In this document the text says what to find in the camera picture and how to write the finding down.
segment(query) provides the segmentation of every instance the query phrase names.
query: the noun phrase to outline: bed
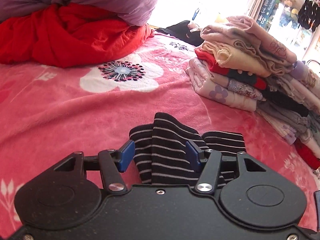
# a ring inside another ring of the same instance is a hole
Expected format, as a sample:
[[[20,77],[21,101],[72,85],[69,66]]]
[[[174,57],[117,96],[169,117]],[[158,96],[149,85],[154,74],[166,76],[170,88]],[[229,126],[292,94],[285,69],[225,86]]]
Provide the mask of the bed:
[[[0,67],[0,235],[21,225],[13,200],[26,182],[74,151],[119,148],[131,128],[166,112],[200,134],[242,133],[247,152],[299,186],[308,200],[300,226],[316,230],[319,181],[259,115],[197,95],[185,73],[193,46],[157,34],[115,62],[68,69],[25,63]],[[127,185],[140,182],[132,162]],[[101,187],[100,175],[88,179]]]

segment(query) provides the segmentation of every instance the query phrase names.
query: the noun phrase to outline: silver round bolt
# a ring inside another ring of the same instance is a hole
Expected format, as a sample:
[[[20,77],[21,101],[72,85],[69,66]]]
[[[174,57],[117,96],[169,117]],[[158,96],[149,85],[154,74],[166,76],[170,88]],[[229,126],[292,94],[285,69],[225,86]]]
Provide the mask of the silver round bolt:
[[[298,240],[298,236],[297,235],[289,235],[287,240]]]
[[[202,192],[208,192],[208,191],[212,190],[212,185],[208,184],[208,183],[200,183],[197,186],[197,190],[202,191]]]
[[[32,235],[24,235],[23,240],[33,240],[33,236]]]
[[[163,189],[159,189],[159,190],[156,191],[156,193],[158,195],[163,195],[165,193],[165,191]]]
[[[121,191],[124,190],[124,185],[121,183],[112,183],[108,187],[111,191]]]

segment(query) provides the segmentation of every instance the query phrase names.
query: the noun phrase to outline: poster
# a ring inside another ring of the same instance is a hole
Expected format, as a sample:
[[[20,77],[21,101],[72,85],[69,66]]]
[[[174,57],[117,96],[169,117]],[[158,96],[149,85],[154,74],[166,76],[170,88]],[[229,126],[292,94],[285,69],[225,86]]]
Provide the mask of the poster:
[[[275,6],[276,0],[264,0],[257,23],[264,28],[271,12]]]

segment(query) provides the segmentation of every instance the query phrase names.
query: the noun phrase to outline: striped clothing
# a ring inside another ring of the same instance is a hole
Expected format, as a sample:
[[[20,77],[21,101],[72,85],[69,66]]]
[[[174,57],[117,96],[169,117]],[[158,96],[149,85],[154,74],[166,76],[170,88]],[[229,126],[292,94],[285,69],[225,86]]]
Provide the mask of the striped clothing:
[[[194,172],[185,159],[188,140],[194,141],[201,149],[214,149],[227,156],[246,151],[243,136],[239,133],[211,131],[200,136],[196,130],[165,113],[157,113],[153,124],[133,128],[130,139],[135,142],[134,161],[142,183],[154,185],[196,184],[200,174]],[[222,171],[218,188],[232,179],[233,171]]]

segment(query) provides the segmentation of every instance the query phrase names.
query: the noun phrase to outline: black garment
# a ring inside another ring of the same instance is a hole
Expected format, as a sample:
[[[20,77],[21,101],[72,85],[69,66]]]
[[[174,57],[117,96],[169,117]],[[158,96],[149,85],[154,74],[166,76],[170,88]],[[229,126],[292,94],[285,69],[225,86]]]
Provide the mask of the black garment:
[[[261,93],[265,99],[270,100],[277,106],[297,112],[302,117],[307,117],[309,114],[309,110],[304,105],[297,103],[292,98],[288,97],[284,93],[281,93],[280,91],[271,92],[268,88],[261,91]]]
[[[189,43],[193,46],[200,46],[204,42],[204,40],[201,39],[200,32],[190,32],[188,28],[189,23],[190,21],[183,21],[178,24],[169,26],[165,29],[156,29],[156,31],[164,34],[170,34],[171,36],[174,36],[177,39]]]
[[[196,184],[200,174],[185,159],[187,140],[193,140],[201,149],[214,149],[228,156],[246,151],[239,133],[211,131],[201,137],[196,130],[165,113],[157,113],[153,124],[133,128],[130,139],[135,141],[134,161],[140,178],[147,184]],[[223,171],[218,188],[233,179],[233,171]]]

